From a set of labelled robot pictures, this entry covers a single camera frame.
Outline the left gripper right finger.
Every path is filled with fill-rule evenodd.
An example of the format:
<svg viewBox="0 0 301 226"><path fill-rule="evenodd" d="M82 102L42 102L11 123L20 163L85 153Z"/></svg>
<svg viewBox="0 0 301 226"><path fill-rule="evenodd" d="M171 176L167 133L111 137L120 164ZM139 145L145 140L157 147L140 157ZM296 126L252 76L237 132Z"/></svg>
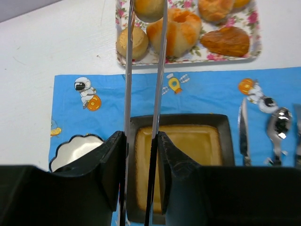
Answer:
<svg viewBox="0 0 301 226"><path fill-rule="evenodd" d="M298 226L301 172L289 167L202 166L158 134L168 226Z"/></svg>

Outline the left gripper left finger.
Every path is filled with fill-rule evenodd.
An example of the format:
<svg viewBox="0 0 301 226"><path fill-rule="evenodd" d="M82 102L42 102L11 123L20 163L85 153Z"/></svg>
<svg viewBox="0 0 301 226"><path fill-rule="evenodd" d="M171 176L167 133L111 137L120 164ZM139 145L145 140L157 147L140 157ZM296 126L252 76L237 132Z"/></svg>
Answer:
<svg viewBox="0 0 301 226"><path fill-rule="evenodd" d="M55 172L0 168L3 226L109 226L117 208L124 133Z"/></svg>

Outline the striped croissant roll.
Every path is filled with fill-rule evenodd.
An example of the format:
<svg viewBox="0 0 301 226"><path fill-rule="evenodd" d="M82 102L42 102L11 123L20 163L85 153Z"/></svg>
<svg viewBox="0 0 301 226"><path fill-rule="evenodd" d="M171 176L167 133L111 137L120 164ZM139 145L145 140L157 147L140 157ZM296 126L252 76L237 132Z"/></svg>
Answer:
<svg viewBox="0 0 301 226"><path fill-rule="evenodd" d="M141 21L153 23L163 17L164 5L164 0L135 0L134 11Z"/></svg>

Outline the metal food tongs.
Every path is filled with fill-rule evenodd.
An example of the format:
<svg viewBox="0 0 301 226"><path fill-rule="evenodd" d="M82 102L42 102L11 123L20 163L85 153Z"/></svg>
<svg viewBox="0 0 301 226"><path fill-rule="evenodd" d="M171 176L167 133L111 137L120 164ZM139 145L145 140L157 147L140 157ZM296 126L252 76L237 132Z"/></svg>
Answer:
<svg viewBox="0 0 301 226"><path fill-rule="evenodd" d="M133 38L132 32L135 25L135 13L134 13L133 0L130 1L129 7L129 18L127 25L127 51L126 51L126 73L125 73L125 109L124 109L124 134L125 139L129 138L130 132L130 113L131 113L131 88L132 88L132 51L133 51ZM156 92L155 92L155 103L154 103L154 113L152 121L152 140L150 149L150 167L148 175L148 192L147 192L147 202L146 202L146 212L145 212L145 226L153 225L153 200L154 200L154 186L155 186L155 175L156 175L156 164L157 164L157 150L158 150L158 129L159 129L159 119L160 119L160 108L162 99L162 89L163 89L163 75L165 69L166 60L166 34L167 34L167 19L168 19L168 3L164 1L163 9L163 19L162 19L162 32L160 40L160 52L158 59L158 73L156 82ZM125 176L124 176L124 188L122 190L123 194L119 197L123 201L119 205L119 225L124 226L126 223L127 215L127 181L128 181L128 154L129 154L129 142L126 140L126 152L125 152Z"/></svg>

